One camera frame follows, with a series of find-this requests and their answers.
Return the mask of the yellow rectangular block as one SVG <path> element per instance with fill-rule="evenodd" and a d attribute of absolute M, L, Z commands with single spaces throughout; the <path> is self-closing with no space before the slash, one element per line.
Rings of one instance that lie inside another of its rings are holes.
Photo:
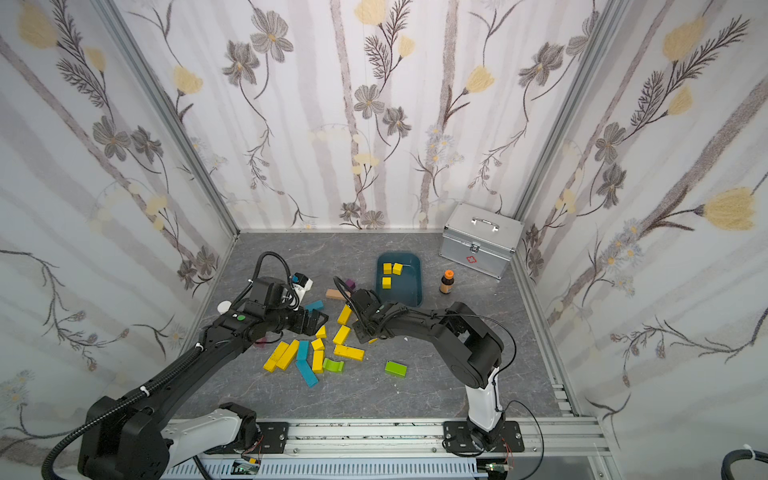
<path fill-rule="evenodd" d="M 334 336 L 333 343 L 336 345 L 344 345 L 350 333 L 351 329 L 348 326 L 342 325 Z"/>

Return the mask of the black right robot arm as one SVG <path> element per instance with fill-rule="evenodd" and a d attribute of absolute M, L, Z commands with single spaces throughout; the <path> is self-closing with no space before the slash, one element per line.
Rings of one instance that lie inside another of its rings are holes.
<path fill-rule="evenodd" d="M 502 441 L 506 408 L 499 396 L 504 343 L 487 325 L 488 318 L 455 302 L 447 309 L 424 310 L 385 302 L 373 290 L 351 290 L 333 279 L 347 306 L 357 316 L 352 329 L 359 342 L 404 336 L 430 343 L 450 372 L 464 384 L 468 401 L 466 426 L 446 432 L 443 448 L 459 457 L 490 453 Z"/>

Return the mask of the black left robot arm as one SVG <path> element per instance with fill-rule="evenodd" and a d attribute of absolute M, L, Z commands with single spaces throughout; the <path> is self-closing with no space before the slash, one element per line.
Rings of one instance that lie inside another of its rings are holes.
<path fill-rule="evenodd" d="M 196 344 L 158 375 L 120 399 L 103 397 L 83 425 L 60 440 L 42 462 L 41 475 L 57 478 L 54 464 L 74 442 L 80 444 L 77 469 L 90 479 L 158 479 L 171 463 L 177 442 L 163 429 L 178 409 L 214 373 L 246 352 L 269 332 L 314 335 L 328 317 L 301 306 L 287 272 L 263 277 L 256 267 L 231 306 L 200 334 Z"/>

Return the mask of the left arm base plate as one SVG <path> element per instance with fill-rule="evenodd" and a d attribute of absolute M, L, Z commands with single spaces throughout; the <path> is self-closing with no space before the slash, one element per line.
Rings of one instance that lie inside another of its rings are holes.
<path fill-rule="evenodd" d="M 288 422 L 259 422 L 257 435 L 243 451 L 243 456 L 283 454 L 288 440 Z"/>

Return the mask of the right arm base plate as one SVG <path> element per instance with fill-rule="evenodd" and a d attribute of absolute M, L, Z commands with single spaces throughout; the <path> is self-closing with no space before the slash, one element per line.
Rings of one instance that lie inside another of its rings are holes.
<path fill-rule="evenodd" d="M 520 426 L 515 421 L 501 419 L 490 432 L 469 420 L 442 423 L 444 449 L 454 454 L 521 453 L 525 445 Z"/>

